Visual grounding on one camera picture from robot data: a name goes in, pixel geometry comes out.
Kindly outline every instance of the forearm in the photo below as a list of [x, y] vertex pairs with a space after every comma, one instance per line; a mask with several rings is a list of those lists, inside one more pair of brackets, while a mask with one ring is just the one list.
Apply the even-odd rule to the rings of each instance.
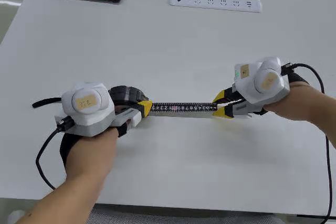
[[336, 99], [320, 94], [314, 104], [307, 121], [323, 131], [336, 148]]
[[39, 201], [18, 224], [86, 223], [102, 187], [103, 179], [88, 175], [66, 180]]

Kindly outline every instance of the black measuring tape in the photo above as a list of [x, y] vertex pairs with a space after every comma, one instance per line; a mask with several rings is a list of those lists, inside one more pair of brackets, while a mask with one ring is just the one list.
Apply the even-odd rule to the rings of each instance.
[[216, 103], [153, 103], [151, 112], [212, 112], [217, 110]]

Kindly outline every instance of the electrical outlet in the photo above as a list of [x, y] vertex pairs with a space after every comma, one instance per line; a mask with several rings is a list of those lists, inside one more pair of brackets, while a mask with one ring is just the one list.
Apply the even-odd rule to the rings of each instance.
[[195, 0], [194, 2], [196, 5], [200, 5], [202, 3], [202, 0]]
[[215, 3], [215, 1], [214, 0], [206, 0], [206, 3], [208, 4], [208, 5], [214, 5], [214, 3]]
[[219, 4], [222, 6], [227, 6], [227, 0], [219, 0]]
[[240, 0], [232, 0], [231, 5], [233, 8], [238, 9], [240, 6]]
[[170, 0], [171, 5], [260, 13], [260, 0]]

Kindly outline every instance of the black cable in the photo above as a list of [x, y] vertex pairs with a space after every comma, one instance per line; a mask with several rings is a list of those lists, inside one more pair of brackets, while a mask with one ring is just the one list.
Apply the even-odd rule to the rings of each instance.
[[51, 133], [51, 135], [47, 138], [47, 140], [45, 140], [44, 144], [42, 145], [41, 149], [39, 150], [37, 156], [36, 156], [36, 167], [38, 169], [38, 172], [40, 173], [41, 178], [44, 180], [44, 182], [52, 189], [55, 190], [55, 187], [49, 182], [49, 180], [46, 178], [46, 176], [44, 175], [41, 165], [40, 165], [40, 158], [42, 156], [42, 153], [44, 152], [44, 150], [46, 149], [47, 145], [49, 144], [49, 142], [51, 141], [51, 139], [53, 139], [53, 137], [60, 132], [60, 129], [57, 128], [54, 130], [54, 132]]
[[47, 145], [51, 141], [51, 139], [53, 139], [53, 137], [57, 133], [59, 133], [59, 132], [66, 132], [67, 130], [69, 130], [70, 128], [72, 128], [74, 125], [75, 125], [75, 122], [74, 122], [74, 120], [70, 116], [67, 116], [66, 118], [63, 118], [62, 120], [60, 120], [57, 123], [57, 128], [50, 134], [50, 136], [47, 138], [47, 140], [45, 140], [44, 144], [42, 145], [41, 149], [39, 150], [39, 152], [38, 152], [38, 154], [36, 156], [35, 164], [36, 164], [36, 167], [38, 169], [38, 172], [40, 173], [40, 176], [44, 180], [44, 182], [52, 190], [55, 190], [55, 187], [49, 182], [49, 180], [44, 175], [44, 173], [42, 171], [42, 168], [41, 168], [41, 165], [40, 165], [40, 158], [41, 158], [44, 150], [46, 149]]
[[35, 102], [32, 104], [33, 108], [38, 108], [38, 107], [42, 107], [44, 105], [48, 105], [51, 103], [55, 103], [55, 102], [60, 102], [62, 101], [61, 97], [55, 97], [55, 98], [48, 98], [48, 99], [43, 99], [41, 101]]
[[[321, 85], [321, 92], [324, 94], [324, 84], [323, 81], [321, 79], [321, 77], [319, 76], [319, 74], [316, 72], [315, 69], [313, 69], [311, 66], [307, 65], [307, 64], [303, 64], [303, 63], [297, 63], [297, 64], [293, 64], [291, 66], [289, 66], [289, 69], [294, 69], [297, 67], [303, 67], [303, 68], [308, 68], [309, 70], [311, 70], [316, 78], [319, 80], [319, 83]], [[325, 136], [326, 139], [326, 156], [327, 156], [327, 169], [328, 169], [328, 178], [329, 178], [329, 208], [328, 208], [328, 213], [325, 216], [323, 222], [321, 222], [321, 224], [325, 224], [328, 219], [330, 218], [330, 214], [331, 214], [331, 209], [332, 209], [332, 178], [331, 178], [331, 168], [330, 168], [330, 154], [329, 154], [329, 139], [327, 137], [327, 135]]]

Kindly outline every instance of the black wire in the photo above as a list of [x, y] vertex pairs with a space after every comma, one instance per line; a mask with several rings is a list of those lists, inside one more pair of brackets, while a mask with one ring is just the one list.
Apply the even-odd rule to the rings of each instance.
[[59, 133], [60, 130], [59, 129], [55, 129], [54, 132], [51, 133], [51, 135], [47, 138], [47, 140], [44, 142], [44, 144], [42, 145], [40, 151], [38, 152], [37, 156], [36, 156], [36, 167], [38, 169], [38, 172], [40, 173], [41, 178], [44, 180], [44, 182], [52, 189], [55, 190], [55, 187], [49, 182], [49, 180], [46, 178], [46, 176], [44, 175], [41, 165], [40, 165], [40, 158], [42, 156], [42, 153], [44, 152], [44, 150], [46, 149], [47, 145], [49, 144], [49, 142], [51, 141], [51, 139], [53, 139], [53, 137]]
[[55, 97], [55, 98], [48, 98], [48, 99], [43, 99], [41, 101], [35, 102], [32, 104], [33, 108], [38, 108], [38, 107], [42, 107], [44, 105], [48, 105], [51, 103], [55, 103], [55, 102], [60, 102], [62, 101], [62, 99], [60, 97]]
[[[310, 69], [315, 74], [316, 78], [319, 80], [319, 83], [321, 85], [321, 92], [324, 94], [323, 81], [322, 81], [321, 77], [319, 76], [319, 74], [316, 72], [316, 70], [313, 69], [311, 66], [309, 66], [307, 64], [303, 64], [303, 63], [293, 64], [289, 68], [294, 69], [294, 68], [297, 68], [297, 67], [303, 67], [303, 68]], [[330, 168], [330, 154], [329, 154], [329, 139], [328, 139], [327, 135], [325, 136], [325, 139], [326, 139], [327, 169], [328, 169], [328, 178], [329, 178], [329, 208], [328, 208], [328, 213], [325, 216], [323, 222], [321, 222], [321, 224], [325, 224], [328, 221], [328, 219], [330, 218], [331, 209], [332, 209], [332, 196], [333, 196], [332, 195], [331, 168]]]

